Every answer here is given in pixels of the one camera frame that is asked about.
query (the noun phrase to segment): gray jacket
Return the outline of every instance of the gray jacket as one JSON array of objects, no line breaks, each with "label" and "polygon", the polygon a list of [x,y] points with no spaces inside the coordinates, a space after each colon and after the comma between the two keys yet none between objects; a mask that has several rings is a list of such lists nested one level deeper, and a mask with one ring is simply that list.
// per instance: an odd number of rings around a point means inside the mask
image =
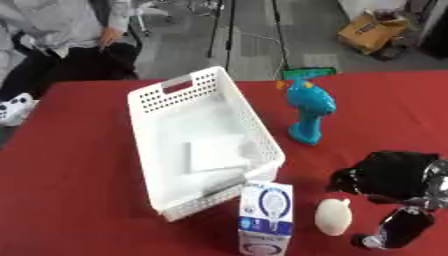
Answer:
[{"label": "gray jacket", "polygon": [[131,0],[0,0],[0,87],[11,60],[8,25],[33,37],[38,46],[60,55],[70,47],[94,47],[103,26],[90,1],[108,1],[107,25],[126,31]]}]

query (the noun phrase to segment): cardboard box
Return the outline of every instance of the cardboard box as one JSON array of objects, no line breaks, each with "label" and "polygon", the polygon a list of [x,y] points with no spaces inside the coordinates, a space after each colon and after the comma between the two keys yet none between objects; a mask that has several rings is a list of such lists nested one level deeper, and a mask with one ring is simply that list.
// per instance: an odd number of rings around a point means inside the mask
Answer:
[{"label": "cardboard box", "polygon": [[408,26],[408,20],[399,17],[394,20],[378,21],[373,13],[365,12],[343,28],[338,36],[364,54],[381,49],[393,37],[400,35]]},{"label": "cardboard box", "polygon": [[284,255],[293,232],[291,185],[249,182],[243,188],[239,214],[240,252]]}]

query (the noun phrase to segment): floor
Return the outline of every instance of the floor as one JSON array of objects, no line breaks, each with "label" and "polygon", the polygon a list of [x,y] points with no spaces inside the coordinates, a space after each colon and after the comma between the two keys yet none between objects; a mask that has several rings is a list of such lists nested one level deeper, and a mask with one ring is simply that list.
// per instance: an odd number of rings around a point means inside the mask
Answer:
[{"label": "floor", "polygon": [[[213,65],[225,64],[225,41],[228,32],[230,0],[219,24],[213,58],[206,52],[214,19],[193,14],[187,0],[164,4],[174,17],[174,24],[162,17],[146,20],[151,35],[144,37],[144,49],[137,61],[142,79],[173,78]],[[281,52],[275,30],[271,0],[237,0],[234,43],[230,75],[235,80],[270,80],[279,78]],[[448,61],[439,61],[412,50],[400,59],[382,62],[363,56],[336,39],[337,31],[348,20],[337,0],[278,1],[292,67],[334,66],[339,72],[399,71],[445,69]],[[0,147],[10,130],[0,128]]]}]

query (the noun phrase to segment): white plastic basket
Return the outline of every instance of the white plastic basket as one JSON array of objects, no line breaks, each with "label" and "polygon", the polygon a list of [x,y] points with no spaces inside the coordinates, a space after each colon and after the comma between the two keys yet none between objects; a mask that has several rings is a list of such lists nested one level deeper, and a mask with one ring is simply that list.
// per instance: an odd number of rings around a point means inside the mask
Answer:
[{"label": "white plastic basket", "polygon": [[[190,83],[168,93],[167,88]],[[151,206],[174,221],[238,196],[247,180],[273,181],[285,155],[222,67],[212,67],[128,95]],[[191,174],[189,141],[244,134],[250,166]]]}]

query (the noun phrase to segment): light bulb picture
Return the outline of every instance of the light bulb picture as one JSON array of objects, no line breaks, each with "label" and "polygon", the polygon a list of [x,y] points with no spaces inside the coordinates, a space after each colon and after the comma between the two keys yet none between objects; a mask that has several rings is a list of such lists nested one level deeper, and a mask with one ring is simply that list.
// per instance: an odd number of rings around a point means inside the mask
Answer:
[{"label": "light bulb picture", "polygon": [[279,220],[288,213],[291,207],[288,195],[280,189],[269,188],[261,193],[259,203],[260,209],[268,217],[270,230],[277,232]]}]

